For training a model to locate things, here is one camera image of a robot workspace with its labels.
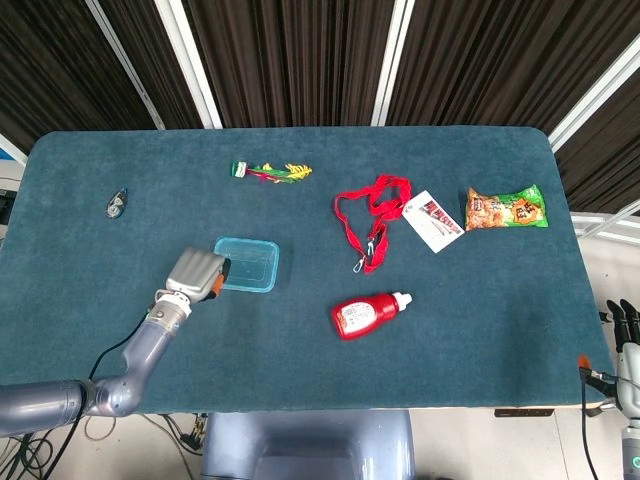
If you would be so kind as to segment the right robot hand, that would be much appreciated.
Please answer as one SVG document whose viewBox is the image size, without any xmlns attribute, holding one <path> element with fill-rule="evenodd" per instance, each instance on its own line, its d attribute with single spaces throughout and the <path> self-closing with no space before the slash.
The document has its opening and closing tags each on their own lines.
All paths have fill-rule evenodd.
<svg viewBox="0 0 640 480">
<path fill-rule="evenodd" d="M 606 305 L 613 319 L 616 373 L 596 371 L 581 356 L 580 379 L 584 387 L 613 399 L 626 418 L 639 420 L 639 311 L 626 299 L 608 300 Z"/>
</svg>

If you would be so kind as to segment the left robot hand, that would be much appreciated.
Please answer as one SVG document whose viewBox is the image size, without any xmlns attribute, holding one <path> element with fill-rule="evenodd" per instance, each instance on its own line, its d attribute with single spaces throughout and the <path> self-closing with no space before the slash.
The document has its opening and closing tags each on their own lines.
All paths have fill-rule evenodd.
<svg viewBox="0 0 640 480">
<path fill-rule="evenodd" d="M 226 282 L 231 260 L 213 252 L 187 248 L 170 272 L 166 289 L 185 295 L 192 304 L 215 299 Z"/>
</svg>

